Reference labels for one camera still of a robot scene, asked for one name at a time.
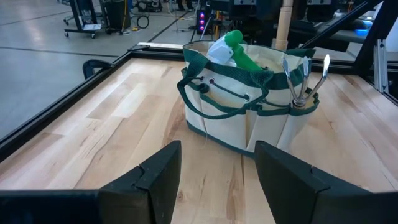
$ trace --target metal ring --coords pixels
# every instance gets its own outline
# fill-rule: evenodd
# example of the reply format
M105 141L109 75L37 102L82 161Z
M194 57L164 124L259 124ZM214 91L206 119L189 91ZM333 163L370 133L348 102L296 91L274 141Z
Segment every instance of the metal ring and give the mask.
M250 100L250 96L248 94L243 95L243 99L248 102Z

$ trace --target tool bag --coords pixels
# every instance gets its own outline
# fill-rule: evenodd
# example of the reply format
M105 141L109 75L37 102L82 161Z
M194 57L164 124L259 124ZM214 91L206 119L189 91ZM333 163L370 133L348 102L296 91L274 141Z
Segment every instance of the tool bag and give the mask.
M187 67L177 88L185 102L188 127L234 151L253 156L256 141L289 151L294 136L317 108L315 94L306 105L292 104L282 59L289 63L294 90L303 82L303 57L312 49L286 53L257 45L244 45L245 53L263 71L247 71L209 61L204 54L213 42L183 46Z

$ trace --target concrete floor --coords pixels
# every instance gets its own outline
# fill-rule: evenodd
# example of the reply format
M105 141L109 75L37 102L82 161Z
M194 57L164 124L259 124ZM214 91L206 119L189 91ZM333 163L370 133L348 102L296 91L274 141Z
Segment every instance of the concrete floor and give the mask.
M94 5L99 10L98 1ZM76 27L74 21L69 26L63 22L64 17L72 14L69 6L56 0L1 0L0 139L81 83L81 66L85 61L98 58L112 62L134 44L151 40L182 13L170 15L164 5L163 12L150 14L148 28L140 32L106 35L100 31L96 39L88 34L70 33L66 38L63 30ZM188 27L195 19L190 16L193 12L153 42L189 42L192 32ZM320 49L317 57L323 58L328 52L331 51ZM353 60L346 53L333 54L340 60Z

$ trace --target wooden pole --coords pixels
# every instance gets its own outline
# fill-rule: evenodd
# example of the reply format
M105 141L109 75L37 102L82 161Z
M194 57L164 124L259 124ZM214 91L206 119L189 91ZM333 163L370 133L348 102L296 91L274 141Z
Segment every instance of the wooden pole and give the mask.
M293 0L284 0L280 9L278 31L276 34L275 48L285 51L287 48L287 35L289 34L290 20L292 18Z

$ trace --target wooden table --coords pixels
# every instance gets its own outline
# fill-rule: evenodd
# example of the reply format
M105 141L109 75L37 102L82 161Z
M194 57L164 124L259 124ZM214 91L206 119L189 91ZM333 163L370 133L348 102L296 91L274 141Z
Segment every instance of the wooden table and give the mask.
M173 223L274 223L254 161L187 128L176 89L184 66L128 61L2 162L0 188L99 188L180 139ZM351 75L330 75L319 94L292 154L374 192L398 189L398 108Z

